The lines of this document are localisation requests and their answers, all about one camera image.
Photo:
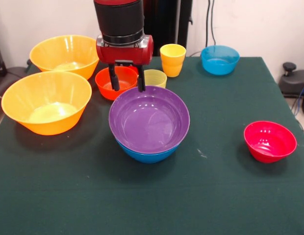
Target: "yellow cup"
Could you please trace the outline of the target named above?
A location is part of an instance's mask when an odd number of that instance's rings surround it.
[[[160,70],[145,70],[144,79],[147,86],[166,87],[167,76]]]
[[[163,71],[168,77],[177,77],[186,56],[186,48],[178,44],[167,44],[161,47]]]

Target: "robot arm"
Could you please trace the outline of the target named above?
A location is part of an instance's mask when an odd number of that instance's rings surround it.
[[[94,4],[102,32],[97,52],[109,65],[112,88],[119,90],[115,65],[136,66],[138,89],[145,91],[143,65],[152,59],[153,39],[144,34],[143,0],[94,0]]]

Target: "light blue bowl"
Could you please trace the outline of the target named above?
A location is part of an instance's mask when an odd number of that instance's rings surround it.
[[[227,46],[209,46],[201,53],[203,68],[214,75],[231,73],[240,59],[239,53]]]
[[[128,148],[126,148],[125,146],[123,146],[121,143],[119,143],[117,141],[117,143],[122,147],[122,149],[132,158],[134,158],[135,160],[141,162],[141,163],[148,163],[148,164],[152,164],[152,163],[157,163],[160,162],[164,159],[166,159],[167,157],[169,157],[172,153],[175,152],[175,150],[178,148],[179,145],[177,145],[176,147],[165,151],[163,153],[155,153],[155,154],[142,154],[142,153],[137,153],[134,152]]]

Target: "purple bowl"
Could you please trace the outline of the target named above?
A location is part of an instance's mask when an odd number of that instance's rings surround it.
[[[109,127],[126,148],[143,154],[156,154],[178,146],[188,133],[187,106],[174,92],[146,86],[145,92],[132,88],[113,102]]]

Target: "white wall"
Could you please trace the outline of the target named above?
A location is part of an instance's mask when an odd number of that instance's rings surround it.
[[[100,34],[92,0],[0,0],[0,49],[7,67],[26,66],[32,47],[64,34]]]
[[[205,46],[208,1],[193,2],[187,55]],[[304,69],[304,0],[215,0],[213,17],[217,44],[233,47],[241,56],[263,57],[275,80],[283,62]]]
[[[205,45],[207,0],[193,2],[187,54]],[[26,66],[31,48],[46,38],[99,33],[92,0],[0,0],[0,48],[8,67]],[[216,0],[214,33],[218,44],[241,56],[262,56],[275,79],[287,60],[304,69],[304,0]]]

